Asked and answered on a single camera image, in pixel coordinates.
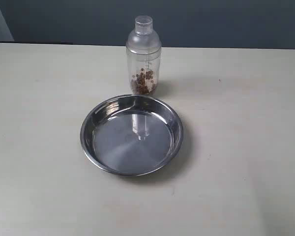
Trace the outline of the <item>clear plastic shaker bottle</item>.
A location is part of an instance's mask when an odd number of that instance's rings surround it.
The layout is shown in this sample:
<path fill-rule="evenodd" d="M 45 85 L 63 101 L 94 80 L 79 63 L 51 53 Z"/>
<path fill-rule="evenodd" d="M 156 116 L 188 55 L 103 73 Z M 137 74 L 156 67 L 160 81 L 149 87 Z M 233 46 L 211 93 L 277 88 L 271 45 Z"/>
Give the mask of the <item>clear plastic shaker bottle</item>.
<path fill-rule="evenodd" d="M 157 87 L 162 44 L 150 16 L 137 16 L 126 42 L 127 66 L 133 94 L 152 95 Z"/>

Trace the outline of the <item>round stainless steel pan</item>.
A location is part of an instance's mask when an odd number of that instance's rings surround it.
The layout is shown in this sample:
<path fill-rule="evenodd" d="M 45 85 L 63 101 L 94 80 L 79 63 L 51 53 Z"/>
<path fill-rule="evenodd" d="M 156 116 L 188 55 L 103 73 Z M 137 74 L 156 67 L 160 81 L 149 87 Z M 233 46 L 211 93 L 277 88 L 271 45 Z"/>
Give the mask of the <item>round stainless steel pan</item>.
<path fill-rule="evenodd" d="M 80 143 L 88 160 L 108 173 L 138 177 L 166 166 L 184 138 L 180 117 L 165 102 L 126 94 L 93 108 L 84 119 Z"/>

